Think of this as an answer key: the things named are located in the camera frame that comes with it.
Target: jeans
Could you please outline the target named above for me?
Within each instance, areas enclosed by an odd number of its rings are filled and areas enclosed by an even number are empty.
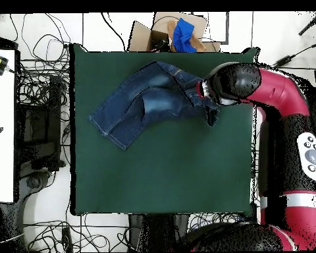
[[[203,117],[213,126],[219,106],[197,93],[202,80],[173,65],[152,62],[129,76],[89,120],[123,150],[156,121]]]

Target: cardboard box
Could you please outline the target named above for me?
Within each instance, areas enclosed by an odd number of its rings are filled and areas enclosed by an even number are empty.
[[[207,26],[207,20],[205,18],[178,12],[156,12],[151,29],[138,21],[134,21],[128,44],[128,51],[150,51],[157,41],[169,41],[167,22],[173,18],[182,18],[194,25],[194,35],[196,38],[203,37]],[[220,43],[218,42],[204,42],[203,44],[206,46],[205,52],[215,52],[220,50]]]
[[[150,30],[138,21],[134,21],[128,51],[151,51],[153,45],[159,40],[169,41],[169,35],[166,32]]]
[[[204,52],[220,52],[220,42],[203,42],[203,45],[206,47]]]

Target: green cloth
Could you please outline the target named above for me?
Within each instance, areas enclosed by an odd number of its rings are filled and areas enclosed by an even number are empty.
[[[221,63],[252,63],[256,53],[88,53],[74,45],[76,214],[250,214],[251,105],[223,107],[214,127],[203,119],[152,124],[126,151],[88,116],[152,61],[205,76]]]

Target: red robot arm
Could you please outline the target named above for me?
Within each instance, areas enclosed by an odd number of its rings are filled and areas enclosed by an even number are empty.
[[[274,178],[260,194],[259,239],[267,228],[277,236],[282,250],[316,249],[316,137],[299,87],[292,79],[255,64],[234,63],[218,67],[197,89],[218,103],[229,99],[264,104],[280,113]]]

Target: white desk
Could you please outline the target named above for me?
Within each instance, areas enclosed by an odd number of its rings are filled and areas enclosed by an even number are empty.
[[[14,51],[0,50],[14,69]],[[14,178],[14,74],[0,76],[0,202],[13,202]]]

